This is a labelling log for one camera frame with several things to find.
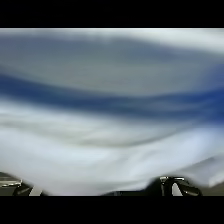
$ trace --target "blurred cloth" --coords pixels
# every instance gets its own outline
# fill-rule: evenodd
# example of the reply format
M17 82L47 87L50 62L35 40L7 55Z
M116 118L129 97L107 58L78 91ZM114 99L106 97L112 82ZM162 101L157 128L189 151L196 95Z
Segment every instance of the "blurred cloth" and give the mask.
M223 173L224 34L1 29L0 170L51 195Z

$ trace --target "cloth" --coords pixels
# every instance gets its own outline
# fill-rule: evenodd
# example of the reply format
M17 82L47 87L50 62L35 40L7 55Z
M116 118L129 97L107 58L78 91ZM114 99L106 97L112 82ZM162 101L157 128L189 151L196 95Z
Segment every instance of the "cloth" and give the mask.
M141 190L164 175L223 181L223 37L1 29L1 172L51 195Z

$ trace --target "white fabric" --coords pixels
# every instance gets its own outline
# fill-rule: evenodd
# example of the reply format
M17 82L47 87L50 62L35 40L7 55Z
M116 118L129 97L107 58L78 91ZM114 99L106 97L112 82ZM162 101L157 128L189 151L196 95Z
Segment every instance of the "white fabric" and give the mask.
M164 175L223 181L222 94L218 102L197 95L222 89L223 37L192 29L2 29L1 172L51 195L139 190Z

